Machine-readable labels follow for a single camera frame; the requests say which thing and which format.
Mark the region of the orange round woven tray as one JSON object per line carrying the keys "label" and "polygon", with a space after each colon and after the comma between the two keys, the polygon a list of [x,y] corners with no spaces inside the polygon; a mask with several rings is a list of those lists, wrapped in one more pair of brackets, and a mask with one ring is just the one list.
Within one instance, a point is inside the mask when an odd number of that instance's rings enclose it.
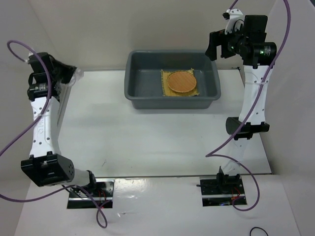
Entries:
{"label": "orange round woven tray", "polygon": [[195,76],[186,71],[171,73],[167,78],[168,87],[178,93],[186,93],[195,89],[197,80]]}

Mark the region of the square bamboo mat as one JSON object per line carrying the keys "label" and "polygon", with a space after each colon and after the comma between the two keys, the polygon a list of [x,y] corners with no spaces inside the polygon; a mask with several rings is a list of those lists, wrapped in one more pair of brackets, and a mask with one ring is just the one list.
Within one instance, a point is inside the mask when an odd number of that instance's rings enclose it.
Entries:
{"label": "square bamboo mat", "polygon": [[[178,71],[186,71],[189,72],[191,74],[194,75],[194,69],[191,68],[189,70],[178,70]],[[197,96],[199,95],[197,86],[195,87],[195,89],[193,89],[190,92],[186,92],[186,93],[178,93],[178,92],[174,92],[172,91],[168,85],[167,85],[167,78],[168,76],[173,73],[173,72],[177,72],[177,71],[165,71],[165,70],[161,70],[161,84],[162,84],[162,90],[163,90],[163,95],[164,96],[173,96],[173,97],[190,97],[190,96]]]}

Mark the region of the clear plastic cup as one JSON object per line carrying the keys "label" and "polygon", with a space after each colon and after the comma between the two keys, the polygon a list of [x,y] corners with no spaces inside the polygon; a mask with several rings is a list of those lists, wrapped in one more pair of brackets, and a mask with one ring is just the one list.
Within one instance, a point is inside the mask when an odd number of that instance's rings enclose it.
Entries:
{"label": "clear plastic cup", "polygon": [[70,82],[67,84],[68,87],[73,86],[77,81],[84,77],[84,71],[76,68],[75,72],[73,73]]}

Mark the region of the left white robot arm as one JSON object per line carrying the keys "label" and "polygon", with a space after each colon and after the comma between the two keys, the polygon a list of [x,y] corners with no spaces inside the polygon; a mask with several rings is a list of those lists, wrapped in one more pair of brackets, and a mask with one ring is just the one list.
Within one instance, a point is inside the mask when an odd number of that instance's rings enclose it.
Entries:
{"label": "left white robot arm", "polygon": [[60,129],[60,96],[63,86],[72,86],[84,76],[79,68],[56,60],[47,52],[29,55],[33,69],[29,76],[28,98],[33,119],[33,143],[28,159],[21,162],[22,171],[38,187],[71,184],[86,196],[98,191],[94,174],[74,167],[62,156],[58,138]]}

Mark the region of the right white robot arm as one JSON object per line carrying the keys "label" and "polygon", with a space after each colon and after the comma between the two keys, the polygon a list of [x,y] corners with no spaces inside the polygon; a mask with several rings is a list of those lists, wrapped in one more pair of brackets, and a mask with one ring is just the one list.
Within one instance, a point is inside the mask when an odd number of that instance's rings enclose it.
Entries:
{"label": "right white robot arm", "polygon": [[241,113],[228,117],[225,127],[231,137],[229,149],[236,161],[229,161],[219,168],[216,189],[223,194],[232,192],[240,182],[238,162],[243,158],[248,141],[255,133],[269,131],[265,121],[265,101],[270,74],[273,70],[277,46],[266,42],[266,15],[244,15],[238,9],[223,14],[227,21],[225,29],[210,33],[209,46],[205,55],[217,59],[217,47],[221,47],[221,58],[239,55],[243,61],[245,90]]}

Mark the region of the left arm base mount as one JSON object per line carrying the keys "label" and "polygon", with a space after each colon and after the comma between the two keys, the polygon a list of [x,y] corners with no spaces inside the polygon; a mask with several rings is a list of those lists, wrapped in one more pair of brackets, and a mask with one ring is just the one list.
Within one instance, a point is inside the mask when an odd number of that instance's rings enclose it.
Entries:
{"label": "left arm base mount", "polygon": [[[96,189],[90,193],[101,208],[113,207],[115,180],[110,178],[97,178]],[[79,189],[68,190],[67,209],[92,209],[95,208],[92,200]]]}

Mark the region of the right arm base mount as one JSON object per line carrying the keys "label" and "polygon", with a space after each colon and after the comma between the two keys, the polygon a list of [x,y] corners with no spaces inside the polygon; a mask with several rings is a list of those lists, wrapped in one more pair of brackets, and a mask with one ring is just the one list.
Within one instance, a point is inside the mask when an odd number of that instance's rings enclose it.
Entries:
{"label": "right arm base mount", "polygon": [[219,182],[215,176],[201,177],[196,185],[200,188],[202,205],[204,207],[246,205],[246,195],[240,177],[228,177]]}

